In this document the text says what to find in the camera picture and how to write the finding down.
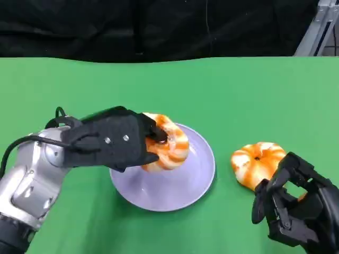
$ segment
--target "green table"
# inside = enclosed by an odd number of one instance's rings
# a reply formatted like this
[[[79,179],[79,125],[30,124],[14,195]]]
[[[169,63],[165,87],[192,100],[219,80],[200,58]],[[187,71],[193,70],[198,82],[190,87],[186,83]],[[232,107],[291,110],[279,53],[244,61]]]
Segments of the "green table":
[[[265,223],[252,225],[254,195],[239,186],[229,158],[245,144],[272,141],[339,184],[338,67],[335,58],[142,65],[1,59],[1,154],[14,139],[42,129],[58,105],[76,117],[124,105],[194,128],[217,163],[208,194],[171,213],[129,204],[107,168],[74,169],[28,254],[304,253],[269,240]]]

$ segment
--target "metal stand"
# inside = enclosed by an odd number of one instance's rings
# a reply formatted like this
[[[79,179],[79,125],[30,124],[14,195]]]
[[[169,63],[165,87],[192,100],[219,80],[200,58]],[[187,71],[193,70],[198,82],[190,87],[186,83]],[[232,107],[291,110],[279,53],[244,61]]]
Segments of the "metal stand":
[[[295,56],[321,56],[339,17],[339,0],[320,0],[318,12],[305,33]]]

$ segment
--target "screw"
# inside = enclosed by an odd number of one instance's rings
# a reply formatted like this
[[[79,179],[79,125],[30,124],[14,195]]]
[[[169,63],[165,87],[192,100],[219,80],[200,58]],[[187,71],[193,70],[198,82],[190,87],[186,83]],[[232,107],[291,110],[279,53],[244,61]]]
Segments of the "screw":
[[[110,144],[111,142],[112,142],[112,141],[110,140],[110,138],[108,138],[108,137],[105,138],[105,143],[106,143],[106,144]]]

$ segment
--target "silver robot arm segment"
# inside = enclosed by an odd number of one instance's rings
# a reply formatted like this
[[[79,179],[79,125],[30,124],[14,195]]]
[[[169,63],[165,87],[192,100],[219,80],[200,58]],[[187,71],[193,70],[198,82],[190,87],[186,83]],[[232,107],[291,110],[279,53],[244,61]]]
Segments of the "silver robot arm segment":
[[[61,141],[68,128],[46,129],[38,136]],[[62,147],[39,141],[19,145],[15,166],[0,181],[0,213],[38,231],[70,171],[63,160]]]

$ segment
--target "black cable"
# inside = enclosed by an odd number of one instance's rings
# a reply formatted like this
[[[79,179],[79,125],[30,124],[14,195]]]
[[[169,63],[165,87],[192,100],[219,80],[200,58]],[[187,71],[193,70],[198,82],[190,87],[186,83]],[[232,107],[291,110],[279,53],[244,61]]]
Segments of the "black cable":
[[[60,116],[59,113],[61,114],[61,116],[66,116],[66,113],[62,107],[57,107],[57,109],[55,110],[56,118]]]
[[[335,34],[335,25],[333,26],[334,56],[337,56],[337,35]]]
[[[22,144],[22,143],[27,142],[27,141],[38,141],[38,142],[43,142],[43,143],[46,143],[46,144],[54,144],[54,145],[59,146],[59,147],[70,147],[71,146],[70,144],[66,144],[66,143],[63,143],[63,142],[60,142],[60,141],[57,141],[57,140],[53,140],[53,139],[43,138],[43,137],[36,136],[36,135],[30,135],[30,136],[19,138],[7,147],[5,153],[2,157],[1,167],[0,167],[0,179],[5,174],[7,161],[8,161],[8,158],[9,158],[12,150],[15,147],[17,147],[19,144]]]

